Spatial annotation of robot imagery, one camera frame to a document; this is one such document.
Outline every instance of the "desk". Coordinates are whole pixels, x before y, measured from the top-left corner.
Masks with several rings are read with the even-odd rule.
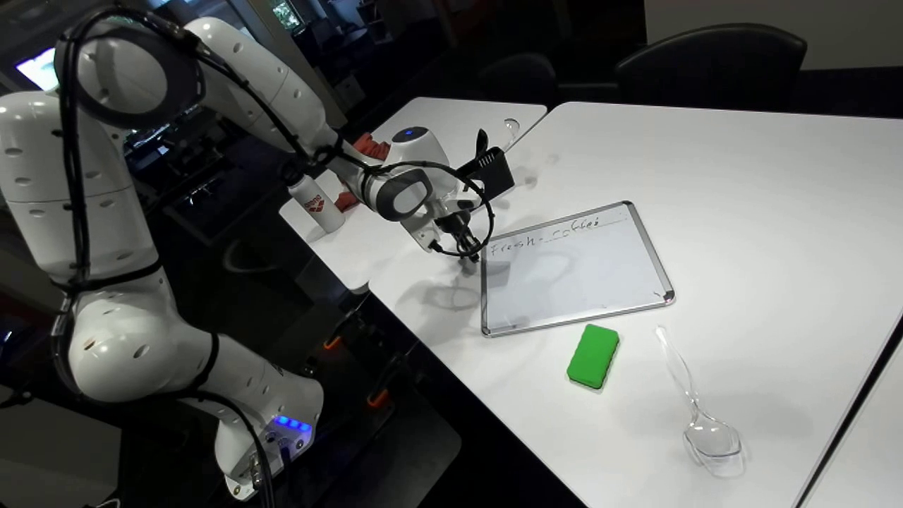
[[[461,168],[478,152],[478,131],[488,134],[491,148],[509,149],[542,116],[542,106],[412,100],[393,118],[386,118],[374,138],[389,142],[399,131],[420,124],[440,138],[450,164]],[[395,264],[399,245],[412,245],[419,252],[416,241],[399,223],[386,223],[365,207],[348,213],[344,227],[327,238],[295,202],[289,202],[280,214],[344,283],[344,289],[354,292],[365,289],[371,276]]]
[[[478,276],[395,245],[374,293],[588,505],[793,505],[903,309],[903,124],[561,106],[515,149],[499,233],[635,202],[677,305],[621,333],[605,392],[564,379],[581,324],[484,338]],[[690,467],[666,324],[748,474]]]

